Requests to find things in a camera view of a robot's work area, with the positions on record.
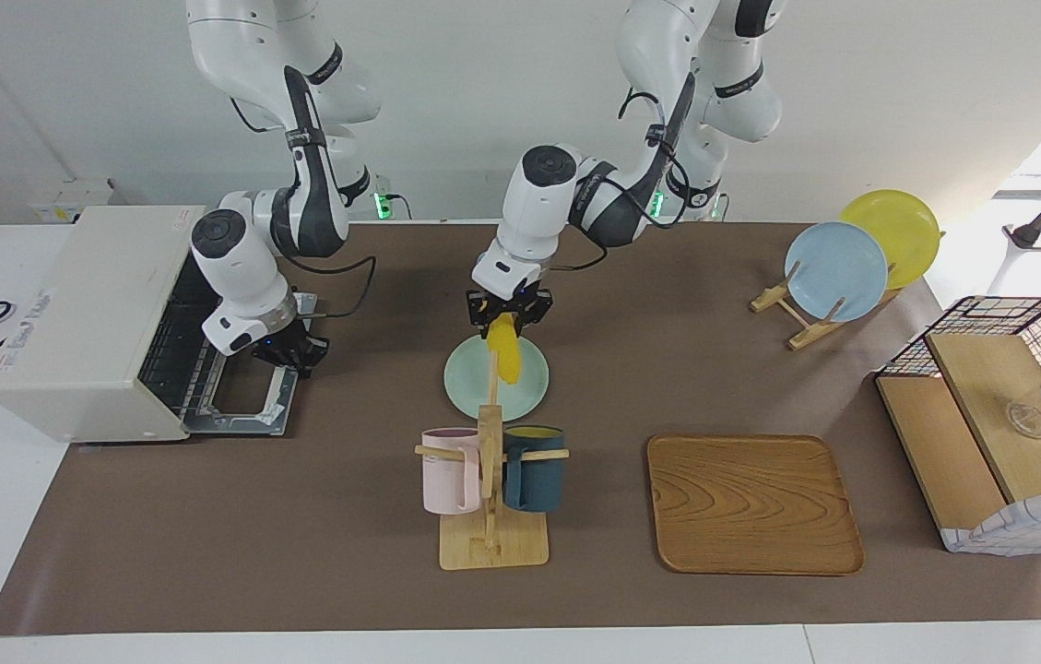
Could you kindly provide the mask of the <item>wooden mug rack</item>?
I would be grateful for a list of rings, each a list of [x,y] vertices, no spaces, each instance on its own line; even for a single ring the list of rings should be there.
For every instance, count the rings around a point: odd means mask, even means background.
[[[479,407],[479,510],[441,516],[439,565],[445,571],[537,566],[550,558],[545,516],[512,510],[503,503],[502,407],[498,404],[499,353],[490,352],[488,400]]]

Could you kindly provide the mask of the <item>mint green plate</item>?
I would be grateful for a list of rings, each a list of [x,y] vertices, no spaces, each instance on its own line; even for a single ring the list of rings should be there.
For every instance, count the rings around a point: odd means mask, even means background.
[[[550,383],[550,367],[538,346],[520,338],[519,349],[523,361],[519,381],[498,385],[504,422],[519,420],[534,410],[544,399]],[[479,407],[488,403],[488,344],[478,336],[457,344],[445,362],[445,394],[473,420],[478,418]]]

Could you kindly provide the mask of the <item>yellow plate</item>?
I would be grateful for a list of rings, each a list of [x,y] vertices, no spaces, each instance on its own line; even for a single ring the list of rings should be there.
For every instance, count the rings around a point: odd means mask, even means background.
[[[926,203],[907,191],[880,189],[854,198],[839,215],[868,232],[885,253],[886,289],[900,290],[936,261],[942,232]]]

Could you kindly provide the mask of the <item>pink mug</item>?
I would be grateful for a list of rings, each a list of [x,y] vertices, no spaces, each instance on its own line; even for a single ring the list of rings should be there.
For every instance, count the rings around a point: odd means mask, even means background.
[[[455,458],[422,457],[422,504],[437,516],[461,516],[482,507],[479,478],[479,433],[469,426],[427,430],[423,446],[453,451]]]

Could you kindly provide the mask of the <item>white power box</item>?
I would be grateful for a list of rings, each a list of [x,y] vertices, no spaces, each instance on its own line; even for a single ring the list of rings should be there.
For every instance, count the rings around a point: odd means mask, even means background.
[[[75,178],[52,186],[41,186],[28,206],[40,223],[72,224],[88,207],[121,205],[123,197],[110,178]]]

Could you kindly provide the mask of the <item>wooden plate rack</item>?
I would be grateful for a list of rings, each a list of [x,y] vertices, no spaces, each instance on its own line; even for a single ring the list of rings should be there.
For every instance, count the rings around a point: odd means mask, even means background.
[[[798,332],[787,344],[799,351],[898,297],[902,290],[886,289],[886,278],[875,266],[795,259],[781,281],[751,299],[750,310],[760,314],[780,308],[797,321]]]

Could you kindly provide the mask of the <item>yellow corn cob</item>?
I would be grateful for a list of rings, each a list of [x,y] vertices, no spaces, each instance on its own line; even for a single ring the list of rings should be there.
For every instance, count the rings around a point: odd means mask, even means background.
[[[523,353],[515,326],[515,314],[504,312],[488,325],[488,353],[496,354],[496,373],[506,384],[516,384],[523,374]]]

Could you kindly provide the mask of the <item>light blue plate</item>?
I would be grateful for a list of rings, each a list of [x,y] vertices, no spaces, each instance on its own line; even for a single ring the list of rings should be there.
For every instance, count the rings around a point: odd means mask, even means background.
[[[885,253],[856,224],[827,221],[799,232],[786,253],[791,299],[806,314],[833,323],[873,311],[886,291]]]

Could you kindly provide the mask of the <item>wooden serving tray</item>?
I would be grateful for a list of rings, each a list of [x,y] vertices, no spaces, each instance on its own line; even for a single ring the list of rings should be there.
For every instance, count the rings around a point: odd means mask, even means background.
[[[857,574],[842,474],[812,434],[661,433],[645,446],[658,558],[680,574]]]

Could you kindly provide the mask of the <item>brown table mat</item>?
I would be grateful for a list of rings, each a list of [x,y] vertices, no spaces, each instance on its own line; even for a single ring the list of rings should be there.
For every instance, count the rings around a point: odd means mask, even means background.
[[[447,356],[472,333],[486,226],[361,228],[367,302],[326,325],[287,436],[66,451],[0,593],[0,635],[1034,621],[1041,556],[942,547],[870,371],[937,320],[924,285],[814,349],[752,314],[798,224],[644,232],[554,274],[531,337],[552,371],[530,422],[572,450],[550,561],[445,572],[420,504],[420,433],[464,422]],[[865,562],[845,577],[676,574],[654,543],[644,450],[659,433],[814,434],[832,449]]]

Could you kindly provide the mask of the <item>wooden step shelf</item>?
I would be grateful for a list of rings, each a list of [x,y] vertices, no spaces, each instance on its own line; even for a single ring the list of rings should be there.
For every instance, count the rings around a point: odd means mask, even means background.
[[[1021,337],[929,335],[924,373],[878,373],[875,386],[942,529],[972,529],[1041,495],[1041,438],[1019,433],[1012,403],[1041,408],[1041,366]]]

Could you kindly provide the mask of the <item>dark teal mug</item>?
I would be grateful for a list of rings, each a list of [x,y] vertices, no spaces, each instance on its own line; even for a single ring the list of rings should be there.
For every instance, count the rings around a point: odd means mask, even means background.
[[[566,449],[562,429],[544,425],[507,426],[503,438],[504,504],[528,513],[557,509],[562,503],[565,459],[524,461],[523,454]]]

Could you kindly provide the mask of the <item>white toaster oven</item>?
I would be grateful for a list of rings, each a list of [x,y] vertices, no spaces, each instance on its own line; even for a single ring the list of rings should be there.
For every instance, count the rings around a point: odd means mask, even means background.
[[[139,374],[205,213],[86,207],[0,351],[0,405],[61,445],[186,440]]]

